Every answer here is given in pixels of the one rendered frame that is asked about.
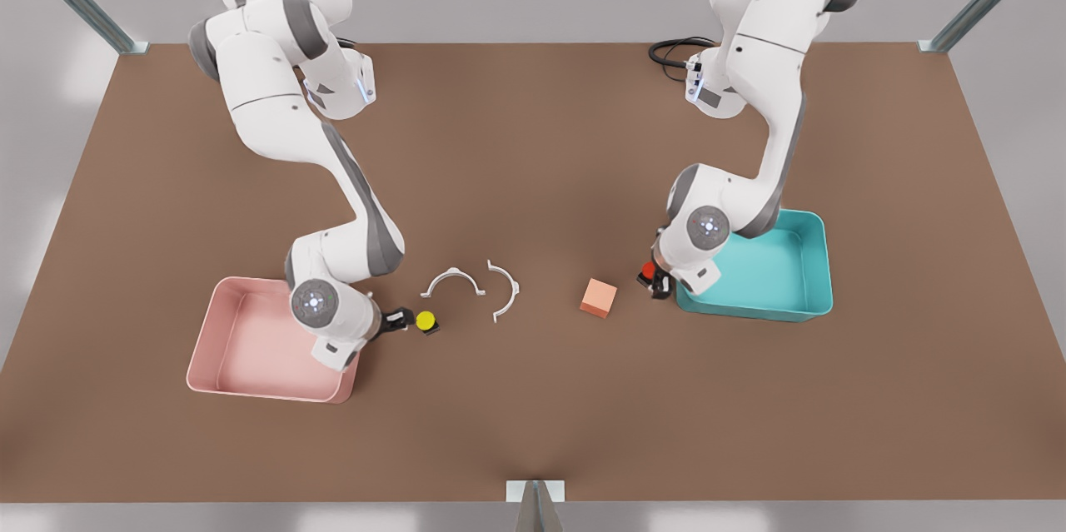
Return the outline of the blue storage box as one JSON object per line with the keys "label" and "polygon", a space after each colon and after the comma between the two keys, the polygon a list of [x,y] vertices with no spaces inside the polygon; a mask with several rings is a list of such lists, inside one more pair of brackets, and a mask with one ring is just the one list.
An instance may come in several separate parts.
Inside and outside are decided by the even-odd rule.
{"label": "blue storage box", "polygon": [[700,296],[677,290],[690,313],[807,322],[834,305],[829,247],[822,217],[784,209],[775,227],[754,239],[733,235],[715,257],[720,280]]}

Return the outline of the pink storage box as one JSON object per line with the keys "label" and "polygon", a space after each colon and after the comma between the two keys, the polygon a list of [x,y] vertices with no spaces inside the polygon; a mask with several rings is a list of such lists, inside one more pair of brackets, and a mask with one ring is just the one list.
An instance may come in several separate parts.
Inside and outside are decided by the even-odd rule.
{"label": "pink storage box", "polygon": [[293,319],[278,279],[228,277],[217,283],[185,382],[191,390],[340,404],[357,365],[332,371],[311,354],[316,336]]}

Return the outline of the orange cube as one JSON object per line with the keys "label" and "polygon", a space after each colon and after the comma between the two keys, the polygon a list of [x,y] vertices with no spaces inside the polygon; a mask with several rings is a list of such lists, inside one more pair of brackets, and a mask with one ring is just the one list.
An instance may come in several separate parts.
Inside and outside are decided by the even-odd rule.
{"label": "orange cube", "polygon": [[580,309],[589,315],[607,317],[610,313],[610,308],[613,306],[616,293],[616,286],[589,278],[589,283],[587,283],[581,300]]}

